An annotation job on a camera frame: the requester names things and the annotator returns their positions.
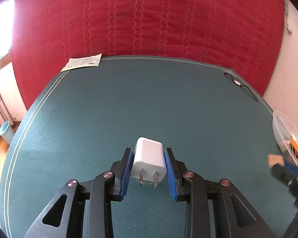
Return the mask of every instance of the white line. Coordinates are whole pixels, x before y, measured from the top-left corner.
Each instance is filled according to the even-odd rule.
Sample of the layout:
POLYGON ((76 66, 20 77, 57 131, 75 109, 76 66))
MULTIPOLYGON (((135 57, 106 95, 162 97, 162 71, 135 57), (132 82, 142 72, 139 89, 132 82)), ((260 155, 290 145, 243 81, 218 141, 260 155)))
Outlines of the white line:
POLYGON ((56 86, 60 83, 60 81, 62 80, 62 78, 68 73, 68 71, 60 78, 60 80, 56 83, 56 85, 53 87, 53 89, 51 90, 51 92, 47 95, 47 97, 44 99, 43 103, 41 104, 41 106, 39 107, 39 109, 37 110, 37 112, 35 113, 34 117, 32 118, 32 121, 30 122, 24 136, 23 136, 23 139, 20 143, 20 146, 18 148, 18 151, 16 153, 16 156, 15 156, 15 159, 14 159, 14 162, 13 162, 13 167, 12 167, 12 170, 11 170, 11 175, 10 175, 10 180, 9 180, 9 186, 8 186, 8 194, 7 194, 7 219, 8 219, 8 227, 9 227, 9 233, 10 233, 10 237, 12 237, 12 234, 11 234, 11 230, 10 230, 10 219, 9 219, 9 194, 10 194, 10 185, 11 185, 11 180, 12 180, 12 174, 13 174, 13 170, 14 170, 14 166, 15 166, 15 163, 16 163, 16 159, 18 157, 18 154, 19 154, 19 151, 20 151, 20 148, 23 144, 23 141, 25 139, 25 136, 26 134, 28 133, 28 130, 30 129, 35 117, 37 116, 38 112, 40 111, 41 107, 44 105, 45 101, 48 99, 48 97, 51 95, 52 91, 56 88, 56 86))
MULTIPOLYGON (((9 177, 9 172, 10 172, 10 168, 11 168, 11 164, 12 164, 12 161, 13 161, 13 157, 14 157, 14 154, 15 154, 15 151, 16 151, 16 149, 17 149, 17 147, 18 147, 18 144, 19 144, 19 142, 20 142, 20 140, 21 140, 21 137, 22 137, 22 135, 23 135, 23 133, 24 133, 24 131, 25 131, 25 129, 26 129, 26 127, 27 127, 27 125, 29 124, 29 122, 30 122, 30 120, 31 120, 31 118, 32 118, 32 116, 34 115, 34 113, 36 112, 36 110, 37 110, 37 108, 39 107, 39 105, 40 105, 40 103, 43 101, 43 99, 48 95, 50 95, 51 94, 51 92, 54 90, 54 88, 59 84, 59 82, 62 80, 62 78, 66 75, 68 73, 68 71, 67 72, 64 72, 64 73, 62 73, 57 79, 56 79, 56 81, 53 83, 53 85, 50 87, 50 89, 48 90, 48 92, 42 97, 42 99, 41 99, 41 101, 37 104, 37 106, 36 106, 36 108, 33 110, 33 113, 31 114, 31 116, 30 116, 30 118, 28 119, 28 121, 27 121, 27 123, 26 123, 26 125, 25 125, 25 127, 23 128, 23 130, 22 130, 22 132, 21 132, 21 135, 20 135, 20 137, 19 137, 19 139, 18 139, 18 142, 17 142, 17 144, 16 144, 16 146, 15 146, 15 148, 14 148, 14 151, 13 151, 13 154, 12 154, 12 157, 11 157, 11 160, 10 160, 10 164, 9 164, 9 168, 8 168, 8 172, 7 172, 7 177, 6 177, 6 182, 5 182, 5 186, 4 186, 4 197, 3 197, 3 216, 4 216, 4 225, 5 225, 5 228, 6 228, 6 233, 7 233, 7 236, 9 237, 9 234, 8 234, 8 229, 7 229, 7 222, 6 222, 6 211, 5 211, 5 200, 6 200, 6 190, 7 190, 7 182, 8 182, 8 177, 9 177)), ((12 177, 12 173, 11 173, 11 176, 10 176, 10 182, 9 182, 9 188, 10 188, 10 183, 11 183, 11 177, 12 177)), ((7 203, 7 210, 9 210, 8 209, 8 204, 9 204, 9 189, 8 189, 8 203, 7 203)))
POLYGON ((216 65, 212 65, 212 64, 208 64, 208 63, 199 63, 199 62, 194 62, 194 61, 189 61, 189 60, 185 60, 185 59, 171 59, 171 58, 151 58, 151 57, 112 57, 112 58, 102 58, 101 61, 103 60, 118 60, 118 59, 149 59, 149 60, 163 60, 163 61, 173 61, 173 62, 187 62, 187 63, 192 63, 192 64, 198 64, 198 65, 203 65, 203 66, 207 66, 207 67, 211 67, 211 68, 217 68, 217 69, 223 69, 225 67, 222 66, 216 66, 216 65))

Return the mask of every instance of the white power adapter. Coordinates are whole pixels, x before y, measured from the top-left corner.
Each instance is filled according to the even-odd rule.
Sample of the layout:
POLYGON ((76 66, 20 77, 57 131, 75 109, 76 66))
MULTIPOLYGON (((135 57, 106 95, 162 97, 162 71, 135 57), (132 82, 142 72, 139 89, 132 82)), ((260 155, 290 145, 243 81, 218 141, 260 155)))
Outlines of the white power adapter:
POLYGON ((155 140, 139 138, 135 147, 131 176, 139 184, 151 184, 156 189, 167 173, 162 144, 155 140))

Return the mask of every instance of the black cable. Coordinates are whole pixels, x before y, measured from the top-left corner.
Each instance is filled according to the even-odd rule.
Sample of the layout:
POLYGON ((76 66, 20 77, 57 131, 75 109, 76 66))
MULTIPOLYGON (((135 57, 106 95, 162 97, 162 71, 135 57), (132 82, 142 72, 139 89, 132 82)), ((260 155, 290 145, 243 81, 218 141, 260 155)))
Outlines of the black cable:
POLYGON ((247 89, 250 91, 250 93, 254 96, 256 102, 258 102, 255 93, 250 89, 249 86, 247 86, 247 85, 241 85, 238 81, 235 80, 234 76, 233 76, 232 74, 228 73, 228 72, 225 72, 224 75, 225 75, 225 76, 227 76, 227 75, 230 76, 231 79, 232 79, 232 81, 233 81, 233 83, 234 83, 236 86, 239 86, 239 87, 247 87, 247 89))

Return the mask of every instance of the white wall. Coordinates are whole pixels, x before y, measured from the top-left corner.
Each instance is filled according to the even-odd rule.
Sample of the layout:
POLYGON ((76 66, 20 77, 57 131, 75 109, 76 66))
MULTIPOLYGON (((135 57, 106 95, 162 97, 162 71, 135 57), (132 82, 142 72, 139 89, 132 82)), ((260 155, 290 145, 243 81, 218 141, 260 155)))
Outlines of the white wall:
POLYGON ((285 113, 298 129, 298 11, 286 1, 292 34, 284 28, 274 73, 263 97, 273 110, 285 113))
POLYGON ((16 84, 12 63, 0 70, 0 95, 14 121, 22 121, 27 113, 16 84))

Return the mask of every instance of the plastic container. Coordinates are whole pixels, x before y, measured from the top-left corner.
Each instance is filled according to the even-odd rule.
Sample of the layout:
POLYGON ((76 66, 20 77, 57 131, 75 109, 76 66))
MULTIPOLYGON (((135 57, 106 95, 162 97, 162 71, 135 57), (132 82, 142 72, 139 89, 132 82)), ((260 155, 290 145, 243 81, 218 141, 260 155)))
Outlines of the plastic container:
POLYGON ((298 145, 298 130, 281 111, 273 112, 273 132, 284 158, 298 165, 298 158, 295 156, 295 152, 290 145, 292 137, 298 145))
POLYGON ((6 121, 3 125, 1 125, 0 136, 3 137, 9 145, 11 144, 14 134, 15 133, 14 133, 9 121, 6 121))

